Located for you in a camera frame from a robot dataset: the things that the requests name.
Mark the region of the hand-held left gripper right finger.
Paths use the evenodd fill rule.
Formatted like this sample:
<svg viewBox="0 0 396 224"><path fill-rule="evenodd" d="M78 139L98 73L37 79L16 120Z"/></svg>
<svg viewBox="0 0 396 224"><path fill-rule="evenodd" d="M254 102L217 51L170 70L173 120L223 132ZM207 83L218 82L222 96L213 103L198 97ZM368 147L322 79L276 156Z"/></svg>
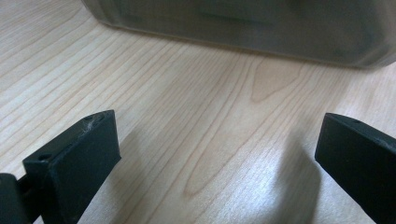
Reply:
<svg viewBox="0 0 396 224"><path fill-rule="evenodd" d="M315 160L376 224L396 224L396 139L327 113Z"/></svg>

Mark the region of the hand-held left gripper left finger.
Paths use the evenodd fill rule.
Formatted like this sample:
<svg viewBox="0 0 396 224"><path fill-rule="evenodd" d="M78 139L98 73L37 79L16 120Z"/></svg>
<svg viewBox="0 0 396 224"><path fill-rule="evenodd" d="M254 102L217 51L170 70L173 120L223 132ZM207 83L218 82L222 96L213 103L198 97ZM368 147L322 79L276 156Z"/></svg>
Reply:
<svg viewBox="0 0 396 224"><path fill-rule="evenodd" d="M79 120L23 160L28 217L77 224L118 161L115 112Z"/></svg>

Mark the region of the clear grey storage box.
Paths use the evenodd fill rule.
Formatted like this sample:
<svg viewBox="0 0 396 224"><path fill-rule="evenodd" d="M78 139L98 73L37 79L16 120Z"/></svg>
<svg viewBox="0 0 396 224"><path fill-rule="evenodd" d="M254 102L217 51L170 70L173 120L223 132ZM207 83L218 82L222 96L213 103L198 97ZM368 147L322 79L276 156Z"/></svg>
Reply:
<svg viewBox="0 0 396 224"><path fill-rule="evenodd" d="M396 62L396 0L81 0L100 22L346 66Z"/></svg>

